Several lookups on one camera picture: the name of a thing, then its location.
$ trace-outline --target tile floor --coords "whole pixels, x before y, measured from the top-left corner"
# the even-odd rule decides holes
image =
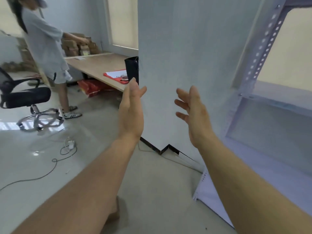
[[[28,87],[23,83],[16,90]],[[69,98],[84,116],[40,134],[21,132],[15,124],[30,114],[29,108],[0,109],[0,188],[13,181],[48,173],[54,167],[51,160],[63,158],[59,152],[68,136],[75,139],[78,148],[73,157],[59,162],[48,176],[13,184],[0,191],[1,234],[12,232],[116,137],[118,102],[115,92],[87,98],[73,86],[69,88]],[[58,107],[56,94],[38,107],[40,110]],[[151,151],[142,142],[139,146],[141,150]],[[177,156],[169,150],[159,156],[136,148],[118,194],[121,218],[104,227],[102,233],[235,233],[206,205],[192,200],[201,174],[166,158],[177,159]]]

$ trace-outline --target chair base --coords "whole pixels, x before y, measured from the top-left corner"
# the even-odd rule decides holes
[[[21,131],[25,132],[41,131],[42,129],[49,127],[59,127],[64,122],[64,119],[60,116],[59,110],[55,108],[50,108],[48,110],[40,112],[36,105],[31,105],[30,112],[31,112],[30,116],[24,117],[16,123]],[[48,123],[44,124],[40,121],[40,116],[46,115],[50,116],[51,118],[48,120]],[[34,118],[33,128],[25,129],[23,122],[27,121],[27,119],[29,118]],[[56,120],[58,120],[59,123],[56,125],[52,125]]]

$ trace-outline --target shoe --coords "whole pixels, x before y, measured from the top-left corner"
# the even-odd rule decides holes
[[[81,116],[82,116],[81,113],[74,113],[74,112],[63,113],[64,119],[72,119],[72,118],[77,118]]]
[[[69,111],[72,112],[72,111],[75,111],[77,110],[78,107],[77,106],[69,106]]]

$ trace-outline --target black hair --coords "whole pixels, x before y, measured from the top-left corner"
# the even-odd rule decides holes
[[[22,19],[21,13],[23,10],[22,4],[19,2],[19,0],[13,0],[11,4],[11,8],[13,13],[16,15],[16,19],[18,21],[18,25],[22,28],[22,30],[28,34],[28,31],[26,29],[26,26],[24,24],[24,21]]]

